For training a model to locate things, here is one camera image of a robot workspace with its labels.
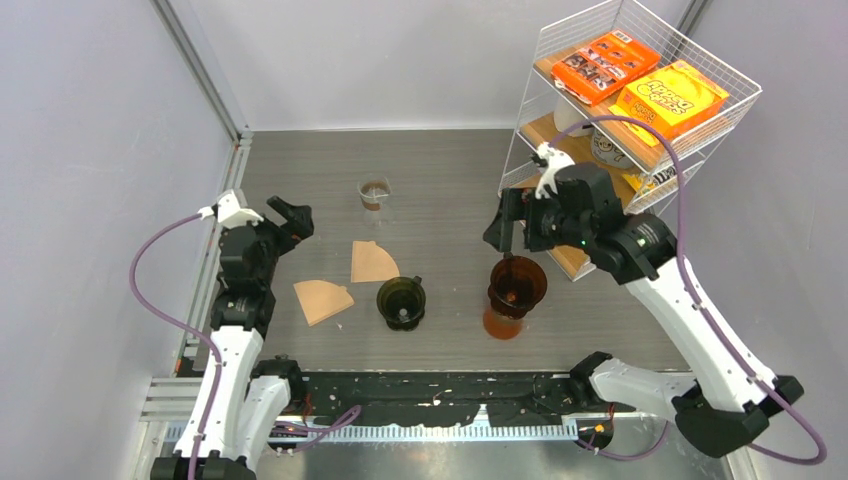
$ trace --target cardboard box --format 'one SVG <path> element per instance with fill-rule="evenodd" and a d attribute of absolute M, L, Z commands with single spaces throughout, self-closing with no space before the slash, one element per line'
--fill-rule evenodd
<path fill-rule="evenodd" d="M 660 55 L 621 30 L 613 30 L 557 62 L 551 76 L 558 88 L 595 106 L 628 82 L 651 71 Z"/>
<path fill-rule="evenodd" d="M 610 112 L 642 120 L 671 140 L 713 117 L 728 93 L 683 60 L 624 87 Z M 650 146 L 659 141 L 645 129 L 627 125 Z"/>

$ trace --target glass cup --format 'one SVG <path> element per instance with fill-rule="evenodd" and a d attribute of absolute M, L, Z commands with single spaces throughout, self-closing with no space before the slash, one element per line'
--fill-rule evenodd
<path fill-rule="evenodd" d="M 489 282 L 483 328 L 497 339 L 509 340 L 521 333 L 524 316 L 545 297 L 548 278 L 533 260 L 507 253 L 495 264 Z"/>
<path fill-rule="evenodd" d="M 365 208 L 363 219 L 366 225 L 381 226 L 394 220 L 394 212 L 389 206 L 392 187 L 385 175 L 369 173 L 359 180 L 356 189 Z"/>

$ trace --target yellow box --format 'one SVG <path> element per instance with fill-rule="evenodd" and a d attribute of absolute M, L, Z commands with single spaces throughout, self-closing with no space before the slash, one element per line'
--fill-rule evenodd
<path fill-rule="evenodd" d="M 714 116 L 728 93 L 683 60 L 628 83 L 610 112 L 642 120 L 671 140 Z M 645 129 L 627 125 L 645 143 L 659 141 Z"/>

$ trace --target white wire rack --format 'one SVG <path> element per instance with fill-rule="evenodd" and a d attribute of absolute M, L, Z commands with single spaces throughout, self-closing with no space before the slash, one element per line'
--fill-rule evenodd
<path fill-rule="evenodd" d="M 732 130 L 762 92 L 759 84 L 688 39 L 636 0 L 607 0 L 548 25 L 539 33 L 534 61 L 580 46 L 614 29 L 624 30 L 631 37 L 661 53 L 659 67 L 676 60 L 685 60 L 728 92 L 729 97 L 716 116 L 672 141 L 674 150 L 681 159 Z M 536 73 L 552 84 L 552 79 L 546 73 Z M 584 116 L 596 114 L 568 93 L 562 92 L 562 95 Z M 646 172 L 661 170 L 671 161 L 667 153 L 662 153 L 654 165 L 646 165 L 645 159 L 640 158 L 606 127 L 601 126 L 601 130 Z"/>
<path fill-rule="evenodd" d="M 696 161 L 687 161 L 684 165 L 683 174 L 686 182 L 703 166 L 720 140 L 733 130 L 762 92 L 762 88 L 756 82 L 678 32 L 637 0 L 604 1 L 552 23 L 539 33 L 533 57 L 534 68 L 527 79 L 500 188 L 514 186 L 538 173 L 536 166 L 528 162 L 527 155 L 530 152 L 521 146 L 522 143 L 526 143 L 534 148 L 534 142 L 538 141 L 538 138 L 531 140 L 522 134 L 522 126 L 527 126 L 546 115 L 552 115 L 558 98 L 564 98 L 584 117 L 608 113 L 608 110 L 602 111 L 606 107 L 589 108 L 570 94 L 558 90 L 549 72 L 543 71 L 539 65 L 545 63 L 540 61 L 549 60 L 549 57 L 561 58 L 562 52 L 582 46 L 615 29 L 625 31 L 631 37 L 660 53 L 662 59 L 658 68 L 677 60 L 685 60 L 729 94 L 717 115 L 671 142 L 681 160 L 698 154 L 694 157 Z M 632 139 L 618 136 L 615 133 L 616 130 L 610 129 L 609 125 L 600 125 L 598 128 L 647 174 L 646 178 L 670 166 L 671 159 L 667 152 L 657 149 L 650 152 L 653 154 L 652 158 L 646 158 L 643 154 L 650 150 L 649 147 L 634 144 Z M 645 188 L 643 183 L 642 188 L 636 190 L 633 199 L 625 205 L 627 213 L 640 213 L 664 199 L 673 198 L 673 194 L 677 191 L 677 179 L 669 180 L 650 190 Z M 572 279 L 576 280 L 593 269 L 594 265 L 587 261 L 579 266 L 577 275 L 574 275 Z"/>

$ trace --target glass beaker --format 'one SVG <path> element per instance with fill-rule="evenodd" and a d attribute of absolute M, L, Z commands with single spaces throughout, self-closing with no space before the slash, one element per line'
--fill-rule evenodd
<path fill-rule="evenodd" d="M 380 226 L 394 220 L 389 206 L 392 187 L 385 175 L 369 173 L 360 179 L 356 189 L 359 192 L 359 200 L 365 207 L 363 220 L 366 225 Z"/>

